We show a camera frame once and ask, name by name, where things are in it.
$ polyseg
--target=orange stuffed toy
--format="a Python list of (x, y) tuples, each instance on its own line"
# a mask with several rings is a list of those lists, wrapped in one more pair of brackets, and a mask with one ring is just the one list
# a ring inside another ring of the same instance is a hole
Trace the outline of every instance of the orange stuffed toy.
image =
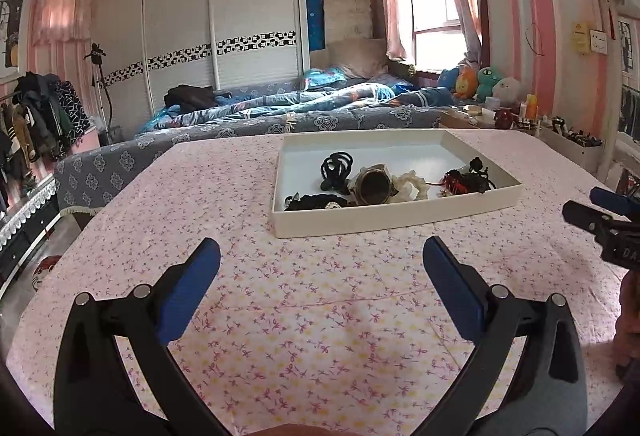
[(453, 93), (453, 97), (459, 99), (470, 99), (474, 97), (477, 89), (478, 75), (473, 69), (471, 69), (471, 67), (463, 67), (462, 72), (456, 81), (456, 91)]

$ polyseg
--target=person's hand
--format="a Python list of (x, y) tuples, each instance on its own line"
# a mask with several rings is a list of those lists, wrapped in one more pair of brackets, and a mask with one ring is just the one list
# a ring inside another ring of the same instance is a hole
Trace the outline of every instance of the person's hand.
[(613, 339), (617, 366), (627, 366), (631, 358), (640, 358), (640, 273), (629, 271), (620, 285), (622, 312), (616, 321)]
[(295, 425), (288, 423), (265, 429), (264, 431), (254, 432), (251, 436), (358, 436), (353, 432), (334, 432), (321, 427), (310, 427), (308, 425)]

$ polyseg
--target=dresser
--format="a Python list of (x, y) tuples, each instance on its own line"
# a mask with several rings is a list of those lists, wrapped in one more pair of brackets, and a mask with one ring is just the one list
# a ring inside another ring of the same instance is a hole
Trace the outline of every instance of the dresser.
[(49, 176), (0, 225), (0, 299), (59, 218), (56, 182)]

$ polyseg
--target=black scrunchie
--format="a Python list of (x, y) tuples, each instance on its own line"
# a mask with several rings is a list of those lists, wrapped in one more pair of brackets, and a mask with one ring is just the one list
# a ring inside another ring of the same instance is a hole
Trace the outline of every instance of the black scrunchie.
[(307, 196), (306, 194), (300, 199), (296, 199), (298, 194), (291, 197), (289, 196), (285, 200), (285, 212), (292, 212), (293, 210), (322, 210), (326, 209), (330, 203), (335, 203), (340, 208), (347, 206), (347, 200), (344, 197), (335, 196), (334, 194), (316, 194), (315, 196)]

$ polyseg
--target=blue stuffed toy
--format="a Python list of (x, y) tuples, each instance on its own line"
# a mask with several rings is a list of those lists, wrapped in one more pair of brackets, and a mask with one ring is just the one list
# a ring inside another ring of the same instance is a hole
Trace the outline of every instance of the blue stuffed toy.
[(456, 81), (460, 76), (460, 68), (454, 67), (453, 69), (445, 69), (441, 72), (438, 78), (438, 87), (446, 87), (449, 90), (456, 88)]

